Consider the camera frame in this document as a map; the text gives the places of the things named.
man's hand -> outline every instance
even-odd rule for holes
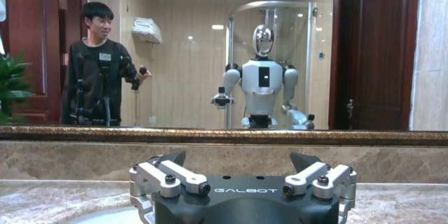
[[[140,84],[150,76],[152,76],[152,74],[150,74],[149,70],[146,70],[145,74],[141,74],[140,72],[137,72],[137,76],[136,77],[137,77],[137,79],[140,81]]]

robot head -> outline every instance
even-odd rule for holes
[[[252,40],[257,56],[268,57],[273,46],[273,31],[265,25],[258,25],[254,28]]]

screw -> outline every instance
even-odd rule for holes
[[[328,177],[326,176],[320,176],[318,177],[318,179],[317,179],[317,182],[320,183],[320,184],[322,184],[324,186],[326,186],[328,185]]]
[[[282,193],[286,195],[286,197],[292,197],[294,195],[296,190],[293,189],[292,186],[285,185],[282,187]]]
[[[205,196],[210,192],[209,191],[210,189],[212,189],[210,185],[206,182],[201,183],[198,185],[198,191],[197,191],[198,195]]]
[[[165,176],[165,182],[166,182],[166,184],[174,183],[176,182],[176,176],[173,174],[168,174]]]

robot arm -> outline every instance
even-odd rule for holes
[[[216,105],[218,109],[224,109],[226,104],[233,103],[233,98],[229,97],[233,87],[240,81],[241,73],[238,71],[237,64],[226,65],[224,73],[224,83],[217,89],[217,95],[212,98],[212,104]]]
[[[312,130],[314,128],[313,120],[314,115],[305,115],[297,110],[297,106],[290,103],[294,97],[294,89],[298,82],[298,72],[292,65],[285,67],[284,77],[282,77],[282,105],[281,111],[288,116],[288,124],[292,130]]]
[[[292,65],[289,65],[286,67],[286,70],[284,72],[284,77],[282,77],[282,84],[284,84],[284,89],[282,89],[282,100],[284,100],[284,105],[285,106],[290,106],[289,105],[289,101],[290,99],[294,97],[294,89],[296,89],[296,85],[298,82],[298,72],[297,70],[293,68]]]
[[[233,87],[236,86],[237,82],[240,81],[240,72],[236,69],[229,69],[224,73],[224,89],[225,95],[230,95]]]

potted plant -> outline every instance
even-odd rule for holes
[[[28,92],[29,84],[22,81],[26,63],[22,63],[20,54],[14,60],[9,54],[0,56],[0,125],[21,120],[12,116],[12,104],[24,102],[34,94]]]

